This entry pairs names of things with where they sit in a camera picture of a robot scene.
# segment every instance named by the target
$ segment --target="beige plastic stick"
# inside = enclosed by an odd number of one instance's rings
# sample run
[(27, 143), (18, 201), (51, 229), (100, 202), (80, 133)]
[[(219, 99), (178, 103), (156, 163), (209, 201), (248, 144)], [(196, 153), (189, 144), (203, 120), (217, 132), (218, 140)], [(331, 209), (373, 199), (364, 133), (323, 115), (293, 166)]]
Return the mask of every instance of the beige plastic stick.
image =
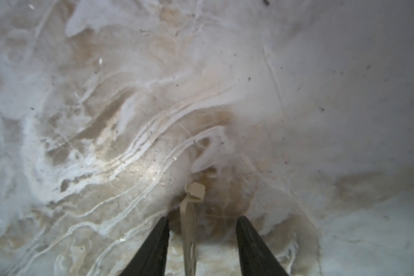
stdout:
[(185, 276), (195, 276), (196, 273), (195, 203), (204, 201), (205, 190), (206, 187), (202, 184), (189, 183), (185, 187), (187, 195), (180, 205)]

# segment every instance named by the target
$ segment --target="marble floor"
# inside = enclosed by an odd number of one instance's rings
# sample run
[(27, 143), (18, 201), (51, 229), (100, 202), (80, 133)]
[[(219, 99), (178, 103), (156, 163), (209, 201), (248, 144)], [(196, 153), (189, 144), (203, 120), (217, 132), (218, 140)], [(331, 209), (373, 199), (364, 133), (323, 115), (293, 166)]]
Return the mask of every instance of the marble floor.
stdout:
[(298, 276), (414, 275), (414, 0), (0, 0), (0, 276), (118, 275), (198, 208)]

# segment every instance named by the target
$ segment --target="beige plastic tool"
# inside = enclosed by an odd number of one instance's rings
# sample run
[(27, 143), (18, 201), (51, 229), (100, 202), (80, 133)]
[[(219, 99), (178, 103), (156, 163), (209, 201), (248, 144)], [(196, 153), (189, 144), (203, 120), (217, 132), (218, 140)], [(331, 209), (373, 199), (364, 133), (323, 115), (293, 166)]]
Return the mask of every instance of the beige plastic tool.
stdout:
[(180, 205), (185, 276), (195, 276), (196, 273), (195, 203), (204, 201), (205, 190), (206, 187), (202, 184), (189, 183), (185, 187), (187, 195)]

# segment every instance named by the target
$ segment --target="marble surface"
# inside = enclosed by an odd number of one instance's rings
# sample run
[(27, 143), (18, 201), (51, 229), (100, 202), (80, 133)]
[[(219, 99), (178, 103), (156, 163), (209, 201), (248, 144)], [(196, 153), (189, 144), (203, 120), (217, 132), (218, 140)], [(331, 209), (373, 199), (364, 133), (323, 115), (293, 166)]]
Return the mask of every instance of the marble surface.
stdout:
[(118, 275), (178, 203), (292, 275), (414, 275), (414, 0), (0, 0), (0, 276)]

